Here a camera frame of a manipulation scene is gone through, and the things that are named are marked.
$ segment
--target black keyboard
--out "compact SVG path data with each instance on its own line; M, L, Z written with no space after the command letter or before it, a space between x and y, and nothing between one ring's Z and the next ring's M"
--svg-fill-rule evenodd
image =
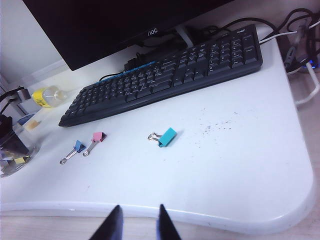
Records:
M258 71L262 65L254 24L84 87L62 116L70 127Z

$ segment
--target metal clip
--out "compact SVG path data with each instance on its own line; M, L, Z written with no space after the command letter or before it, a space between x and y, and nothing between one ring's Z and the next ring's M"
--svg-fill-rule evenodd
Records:
M67 156L61 159L60 164L65 164L72 156L74 156L76 153L80 153L85 148L86 146L83 145L79 140L77 140L75 142L75 146L73 147L73 150Z
M148 136L148 140L157 141L158 146L162 148L162 147L166 147L172 141L172 139L175 138L176 135L177 135L176 131L170 127L163 135L158 135L155 132L151 133Z
M98 144L101 143L105 138L107 137L107 135L104 132L95 132L93 133L93 137L91 139L92 143L91 145L88 147L87 150L85 150L85 152L83 153L84 157L87 157L91 150Z

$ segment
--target teal binder clip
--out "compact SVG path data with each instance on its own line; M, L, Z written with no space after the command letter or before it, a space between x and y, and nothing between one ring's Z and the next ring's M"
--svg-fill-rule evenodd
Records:
M175 138L176 135L177 135L176 131L170 127L163 135L158 135L154 132L151 133L148 136L148 140L157 141L158 146L162 148L162 147L166 147L172 141L172 139Z

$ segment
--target yellow bottle label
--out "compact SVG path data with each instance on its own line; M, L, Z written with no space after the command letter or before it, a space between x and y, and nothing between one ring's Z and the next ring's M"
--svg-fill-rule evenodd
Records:
M33 100L39 104L41 107L50 108L51 106L46 102L46 100L42 97L42 93L46 88L40 88L32 94Z

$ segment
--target monitor stand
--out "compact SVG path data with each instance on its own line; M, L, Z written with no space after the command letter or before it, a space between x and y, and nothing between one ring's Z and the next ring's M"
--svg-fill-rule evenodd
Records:
M191 48L194 46L192 37L184 25L180 24L176 26L175 30L180 35L180 37L185 41L187 48Z

